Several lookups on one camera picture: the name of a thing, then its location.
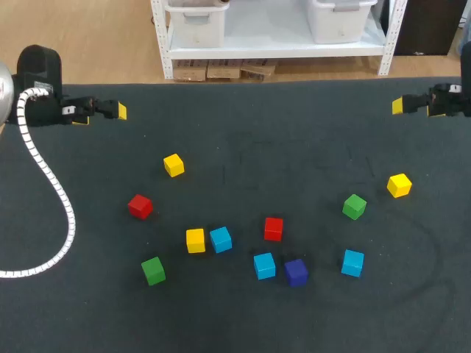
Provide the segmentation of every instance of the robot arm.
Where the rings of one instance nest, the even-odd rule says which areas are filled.
[[[126,120],[126,107],[116,100],[101,101],[95,97],[67,99],[62,92],[62,63],[52,49],[28,46],[20,54],[17,74],[11,75],[0,63],[0,125],[17,124],[12,106],[21,92],[28,88],[43,88],[48,96],[28,101],[28,125],[85,124],[95,113],[105,118]]]
[[[461,86],[438,84],[422,95],[405,95],[392,102],[392,113],[415,113],[427,107],[428,116],[457,115],[471,117],[471,43],[461,54]]]

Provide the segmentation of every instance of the white plastic bin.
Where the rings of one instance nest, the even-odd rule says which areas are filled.
[[[315,43],[358,42],[371,6],[378,0],[306,0],[308,20]]]
[[[166,5],[174,26],[174,39],[182,48],[216,48],[224,44],[224,24],[229,3],[213,7]]]

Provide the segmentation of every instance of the storage box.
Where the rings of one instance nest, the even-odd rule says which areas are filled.
[[[207,60],[176,60],[174,61],[174,80],[205,81],[207,66]]]
[[[273,59],[247,59],[242,62],[242,77],[264,81],[271,76],[277,67],[277,61]]]
[[[241,76],[242,60],[209,60],[208,79],[238,79]]]
[[[181,48],[216,48],[224,44],[224,25],[229,3],[212,7],[166,5],[174,25],[173,40]]]
[[[270,76],[275,72],[277,61],[273,59],[247,59],[242,62],[241,70],[252,74]]]
[[[378,0],[306,0],[311,33],[319,44],[357,42]]]

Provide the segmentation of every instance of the wooden floor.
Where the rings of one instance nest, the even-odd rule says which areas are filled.
[[[36,43],[60,53],[66,83],[169,83],[150,0],[1,0],[0,8],[0,60],[12,72]],[[377,57],[283,60],[269,81],[373,79],[378,66]],[[389,77],[459,74],[453,47],[447,57],[396,57]]]

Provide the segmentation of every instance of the black cabinet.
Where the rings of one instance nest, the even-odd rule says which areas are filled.
[[[408,0],[397,39],[396,55],[448,54],[466,2]]]

